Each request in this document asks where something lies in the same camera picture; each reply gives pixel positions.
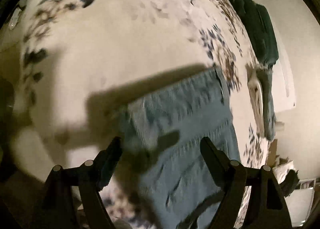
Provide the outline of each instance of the floral bedsheet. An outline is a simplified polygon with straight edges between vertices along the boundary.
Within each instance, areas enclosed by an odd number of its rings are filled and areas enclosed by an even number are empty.
[[[28,0],[20,24],[19,91],[54,163],[93,159],[118,134],[119,107],[217,63],[242,163],[265,164],[268,141],[256,134],[247,87],[257,59],[228,0]],[[133,228],[156,228],[128,186],[132,174],[119,163],[101,193],[107,211]]]

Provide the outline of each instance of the wall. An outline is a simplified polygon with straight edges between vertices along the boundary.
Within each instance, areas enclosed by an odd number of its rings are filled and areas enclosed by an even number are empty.
[[[277,154],[290,157],[300,179],[320,176],[320,26],[303,0],[263,0],[292,68],[297,106],[277,114]]]

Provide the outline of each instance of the blue fabric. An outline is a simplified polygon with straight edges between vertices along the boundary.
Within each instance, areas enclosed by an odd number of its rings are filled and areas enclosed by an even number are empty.
[[[131,103],[121,127],[123,150],[144,152],[139,194],[151,203],[160,227],[183,229],[193,222],[207,227],[222,194],[201,156],[200,140],[208,136],[240,161],[221,69],[214,66]]]

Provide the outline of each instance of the metal screw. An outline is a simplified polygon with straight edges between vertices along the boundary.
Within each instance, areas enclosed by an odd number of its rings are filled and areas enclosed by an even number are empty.
[[[84,164],[89,167],[93,164],[93,160],[86,160]]]
[[[59,171],[61,169],[61,166],[60,165],[55,165],[53,167],[53,171]]]
[[[239,162],[237,160],[230,161],[230,164],[234,167],[239,166]]]
[[[270,168],[269,166],[267,166],[267,165],[264,165],[264,166],[263,166],[263,169],[264,169],[265,171],[270,171],[270,170],[271,170],[271,168]]]

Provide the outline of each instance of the bed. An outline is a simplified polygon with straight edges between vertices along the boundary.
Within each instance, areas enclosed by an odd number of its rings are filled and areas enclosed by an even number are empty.
[[[15,116],[28,112],[27,134],[36,138],[23,144],[18,132],[12,151],[29,174],[44,180],[55,164],[93,159],[119,134],[122,105],[214,63],[227,81],[242,164],[266,163],[268,141],[257,135],[247,86],[258,62],[228,0],[28,0],[19,25]],[[119,170],[129,173],[121,163]],[[109,200],[123,188],[112,180],[102,194]],[[236,227],[249,195],[247,188]]]

